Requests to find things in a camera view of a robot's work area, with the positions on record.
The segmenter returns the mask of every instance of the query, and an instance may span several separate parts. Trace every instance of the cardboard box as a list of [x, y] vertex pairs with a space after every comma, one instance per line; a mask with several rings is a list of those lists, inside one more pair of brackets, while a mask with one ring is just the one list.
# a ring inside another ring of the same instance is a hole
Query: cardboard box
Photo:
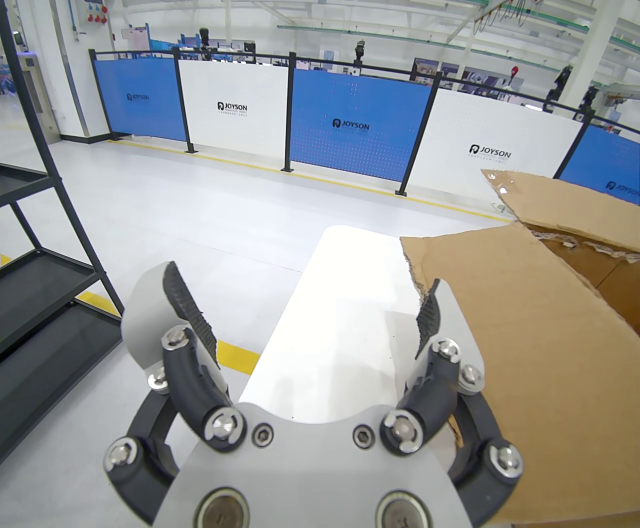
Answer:
[[483, 173], [520, 221], [640, 335], [640, 207], [561, 180]]
[[422, 295], [437, 277], [451, 285], [484, 358], [483, 394], [524, 457], [492, 522], [639, 511], [635, 331], [520, 223], [401, 241]]

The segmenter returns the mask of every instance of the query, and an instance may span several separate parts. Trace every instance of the poster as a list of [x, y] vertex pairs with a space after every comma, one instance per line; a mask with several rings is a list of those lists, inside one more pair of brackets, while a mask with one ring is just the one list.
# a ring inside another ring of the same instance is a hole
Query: poster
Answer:
[[438, 71], [439, 64], [439, 61], [420, 59], [416, 57], [415, 59], [413, 59], [413, 69], [410, 80], [418, 84], [426, 84], [427, 86], [431, 86], [433, 84], [433, 79], [428, 79], [426, 77], [417, 77], [413, 73], [416, 72], [419, 74], [435, 75]]
[[[496, 88], [507, 88], [508, 86], [514, 92], [519, 92], [522, 86], [523, 79], [514, 77], [511, 83], [511, 74], [499, 74], [496, 72], [490, 72], [488, 70], [479, 70], [478, 68], [465, 68], [462, 73], [462, 79], [469, 80], [473, 83], [487, 84], [489, 86], [495, 86]], [[472, 95], [480, 95], [482, 97], [489, 97], [490, 99], [502, 100], [506, 97], [505, 93], [496, 92], [489, 88], [480, 88], [478, 86], [470, 86], [469, 84], [462, 84], [458, 88], [459, 92], [471, 93]]]
[[458, 70], [460, 66], [457, 64], [452, 64], [450, 62], [443, 62], [440, 67], [440, 71], [442, 71], [443, 79], [440, 81], [440, 87], [445, 90], [452, 90], [453, 83], [447, 80], [447, 77], [454, 79], [456, 75], [458, 75]]

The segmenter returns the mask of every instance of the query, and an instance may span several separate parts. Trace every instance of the cardboard flap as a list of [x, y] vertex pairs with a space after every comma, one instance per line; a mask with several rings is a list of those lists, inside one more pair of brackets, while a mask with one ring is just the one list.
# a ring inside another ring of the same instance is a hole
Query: cardboard flap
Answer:
[[509, 170], [482, 173], [525, 224], [640, 252], [640, 207], [562, 180]]
[[483, 355], [483, 394], [525, 460], [493, 521], [640, 509], [633, 329], [522, 224], [401, 240], [422, 295], [435, 278], [451, 285]]

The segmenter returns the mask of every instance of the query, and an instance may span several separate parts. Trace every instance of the white floor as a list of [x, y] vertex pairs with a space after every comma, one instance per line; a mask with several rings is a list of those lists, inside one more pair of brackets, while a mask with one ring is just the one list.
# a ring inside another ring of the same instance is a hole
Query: white floor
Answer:
[[[0, 125], [4, 137], [11, 133]], [[437, 236], [503, 225], [185, 154], [115, 143], [62, 142], [51, 151], [125, 304], [143, 271], [175, 260], [215, 334], [258, 353], [327, 227]], [[0, 147], [0, 163], [33, 166], [33, 154]], [[53, 190], [20, 206], [46, 247], [86, 260]], [[0, 253], [16, 257], [29, 249], [11, 210], [0, 209]], [[225, 376], [237, 399], [247, 376], [229, 369]], [[146, 393], [142, 373], [118, 348], [0, 466], [0, 526], [141, 526], [110, 489], [101, 459]], [[195, 438], [176, 424], [170, 440], [180, 463]]]

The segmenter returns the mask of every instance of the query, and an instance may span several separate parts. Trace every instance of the yellow floor line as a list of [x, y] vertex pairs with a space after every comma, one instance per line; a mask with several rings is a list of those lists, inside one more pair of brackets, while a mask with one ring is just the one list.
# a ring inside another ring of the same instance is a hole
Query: yellow floor line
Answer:
[[114, 316], [120, 317], [120, 314], [111, 302], [111, 299], [107, 299], [106, 297], [102, 297], [101, 295], [98, 295], [96, 293], [91, 293], [90, 291], [81, 293], [76, 297], [76, 299], [80, 299], [88, 305], [95, 306], [96, 308], [100, 308], [104, 312], [109, 312]]
[[[113, 141], [113, 140], [108, 140], [110, 143], [116, 143], [116, 144], [122, 144], [122, 145], [128, 145], [130, 147], [139, 147], [139, 148], [150, 148], [151, 150], [160, 150], [161, 152], [172, 152], [174, 154], [184, 154], [185, 156], [191, 156], [191, 157], [200, 157], [202, 159], [210, 159], [212, 161], [219, 161], [221, 163], [229, 163], [231, 165], [239, 165], [242, 167], [249, 167], [252, 169], [259, 169], [259, 170], [266, 170], [269, 172], [275, 172], [275, 173], [282, 173], [282, 171], [280, 171], [279, 169], [274, 169], [271, 167], [263, 167], [261, 165], [254, 165], [251, 163], [244, 163], [242, 161], [233, 161], [230, 159], [224, 159], [221, 157], [214, 157], [214, 156], [207, 156], [206, 154], [188, 154], [187, 152], [183, 152], [181, 150], [174, 150], [172, 148], [164, 148], [164, 147], [156, 147], [155, 145], [144, 145], [142, 143], [133, 143], [131, 141], [124, 141], [124, 140], [120, 140], [120, 141]], [[363, 187], [360, 185], [355, 185], [355, 184], [350, 184], [350, 183], [346, 183], [346, 182], [336, 182], [333, 180], [328, 180], [325, 178], [320, 178], [318, 176], [309, 176], [307, 174], [302, 174], [300, 172], [291, 172], [289, 173], [289, 175], [291, 176], [296, 176], [298, 178], [304, 178], [307, 180], [313, 180], [316, 182], [322, 182], [322, 183], [330, 183], [333, 185], [339, 185], [341, 187], [347, 187], [347, 188], [351, 188], [351, 189], [358, 189], [360, 191], [367, 191], [370, 193], [376, 193], [379, 195], [385, 195], [385, 196], [392, 196], [394, 198], [403, 198], [405, 200], [409, 200], [410, 202], [417, 202], [419, 204], [425, 204], [425, 205], [432, 205], [433, 207], [440, 207], [442, 209], [448, 209], [449, 211], [456, 211], [456, 212], [464, 212], [466, 214], [473, 214], [474, 216], [480, 216], [481, 218], [490, 218], [491, 220], [497, 220], [500, 222], [504, 222], [504, 223], [510, 223], [511, 220], [506, 219], [506, 218], [500, 218], [499, 216], [492, 216], [491, 214], [483, 214], [481, 212], [475, 212], [475, 211], [470, 211], [468, 209], [462, 209], [461, 207], [455, 207], [453, 205], [444, 205], [444, 204], [438, 204], [436, 202], [430, 202], [428, 200], [421, 200], [420, 198], [412, 198], [410, 196], [399, 196], [395, 193], [390, 193], [387, 191], [380, 191], [378, 189], [371, 189], [368, 187]]]
[[[119, 315], [111, 300], [102, 297], [101, 295], [86, 291], [80, 294], [77, 299], [115, 316]], [[221, 365], [251, 376], [251, 373], [255, 368], [255, 364], [260, 358], [260, 354], [256, 354], [255, 352], [245, 350], [244, 348], [240, 348], [239, 346], [234, 346], [223, 341], [218, 341], [217, 357], [218, 362]]]
[[251, 376], [255, 364], [260, 359], [260, 354], [250, 352], [239, 346], [230, 345], [218, 341], [218, 362], [235, 371], [243, 372]]

